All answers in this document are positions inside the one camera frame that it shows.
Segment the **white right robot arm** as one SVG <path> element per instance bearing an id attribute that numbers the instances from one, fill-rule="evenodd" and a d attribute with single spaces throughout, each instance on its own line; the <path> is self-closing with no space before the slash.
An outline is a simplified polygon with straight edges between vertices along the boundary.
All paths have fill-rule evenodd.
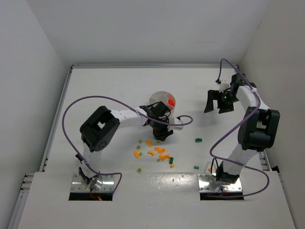
<path id="1" fill-rule="evenodd" d="M 205 113 L 213 111 L 214 101 L 221 114 L 233 111 L 235 102 L 240 102 L 245 109 L 238 127 L 238 143 L 230 156 L 217 166 L 215 174 L 216 181 L 234 184 L 254 155 L 273 146 L 280 112 L 269 108 L 261 100 L 256 85 L 247 83 L 243 75 L 233 75 L 230 83 L 220 79 L 216 83 L 219 89 L 208 91 Z"/>

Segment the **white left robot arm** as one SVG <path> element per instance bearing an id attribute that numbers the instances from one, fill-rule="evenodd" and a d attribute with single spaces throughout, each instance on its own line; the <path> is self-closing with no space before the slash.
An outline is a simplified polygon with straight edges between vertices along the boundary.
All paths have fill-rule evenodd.
<path id="1" fill-rule="evenodd" d="M 142 105 L 132 110 L 110 110 L 100 106 L 80 127 L 83 141 L 83 159 L 79 175 L 83 183 L 92 189 L 101 175 L 97 171 L 102 150 L 104 150 L 116 131 L 131 126 L 150 126 L 156 140 L 164 141 L 173 134 L 168 124 L 175 124 L 170 108 L 162 101 L 156 104 Z"/>

